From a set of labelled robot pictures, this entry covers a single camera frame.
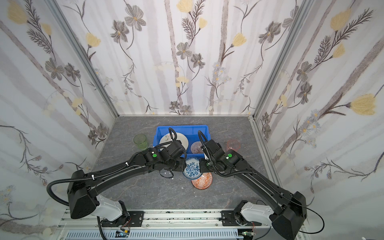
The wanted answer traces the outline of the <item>blue patterned bowl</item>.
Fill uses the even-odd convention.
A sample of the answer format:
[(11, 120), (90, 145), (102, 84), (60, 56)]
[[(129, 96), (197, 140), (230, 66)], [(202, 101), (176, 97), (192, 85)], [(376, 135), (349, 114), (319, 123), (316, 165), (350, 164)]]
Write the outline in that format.
[(196, 180), (201, 177), (200, 160), (197, 158), (189, 158), (186, 160), (186, 167), (183, 175), (189, 180)]

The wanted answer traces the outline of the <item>red patterned bottom bowl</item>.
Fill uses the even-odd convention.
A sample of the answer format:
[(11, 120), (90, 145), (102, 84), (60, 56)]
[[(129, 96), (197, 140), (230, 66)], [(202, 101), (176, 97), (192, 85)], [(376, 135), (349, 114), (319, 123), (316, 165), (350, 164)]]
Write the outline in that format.
[(191, 182), (196, 189), (205, 190), (211, 186), (213, 175), (211, 173), (203, 173), (198, 179), (191, 180)]

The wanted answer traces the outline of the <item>purple striped top bowl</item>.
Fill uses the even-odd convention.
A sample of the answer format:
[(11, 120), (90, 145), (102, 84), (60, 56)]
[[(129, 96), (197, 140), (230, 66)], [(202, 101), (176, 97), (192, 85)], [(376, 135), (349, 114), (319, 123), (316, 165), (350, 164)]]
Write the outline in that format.
[(203, 150), (202, 150), (202, 143), (201, 142), (194, 142), (192, 145), (191, 145), (191, 152), (192, 154), (203, 154)]

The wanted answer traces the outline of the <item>cream plum blossom plate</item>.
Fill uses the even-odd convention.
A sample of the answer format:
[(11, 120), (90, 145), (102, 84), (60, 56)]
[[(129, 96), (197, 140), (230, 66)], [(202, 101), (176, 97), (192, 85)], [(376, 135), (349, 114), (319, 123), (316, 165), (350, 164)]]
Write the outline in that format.
[[(164, 135), (161, 140), (160, 140), (160, 144), (163, 144), (163, 143), (166, 143), (166, 142), (170, 142), (172, 139), (171, 139), (171, 136), (170, 136), (170, 133)], [(188, 146), (189, 146), (189, 141), (187, 139), (187, 137), (181, 133), (177, 133), (177, 140), (178, 141), (181, 141), (182, 143), (182, 146), (187, 150), (188, 149)]]

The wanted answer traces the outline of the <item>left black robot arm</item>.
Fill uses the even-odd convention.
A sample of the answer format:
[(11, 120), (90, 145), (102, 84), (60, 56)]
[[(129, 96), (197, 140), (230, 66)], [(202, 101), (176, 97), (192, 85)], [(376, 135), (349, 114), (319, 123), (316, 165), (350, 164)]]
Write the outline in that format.
[(186, 168), (187, 150), (174, 129), (169, 128), (169, 133), (169, 142), (137, 152), (123, 163), (87, 174), (79, 170), (69, 179), (49, 183), (48, 195), (69, 207), (72, 219), (93, 215), (117, 220), (127, 213), (125, 205), (102, 197), (104, 191), (139, 175), (160, 170), (182, 172)]

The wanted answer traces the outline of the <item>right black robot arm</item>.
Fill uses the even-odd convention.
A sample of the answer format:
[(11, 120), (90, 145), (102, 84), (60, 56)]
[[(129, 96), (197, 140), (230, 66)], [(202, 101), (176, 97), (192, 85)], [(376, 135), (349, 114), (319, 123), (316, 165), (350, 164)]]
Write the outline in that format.
[(272, 227), (286, 240), (293, 240), (307, 218), (306, 198), (300, 192), (294, 194), (271, 182), (252, 168), (236, 151), (225, 152), (219, 143), (208, 140), (198, 131), (202, 150), (208, 158), (201, 159), (200, 170), (212, 172), (223, 178), (234, 177), (246, 184), (272, 208)]

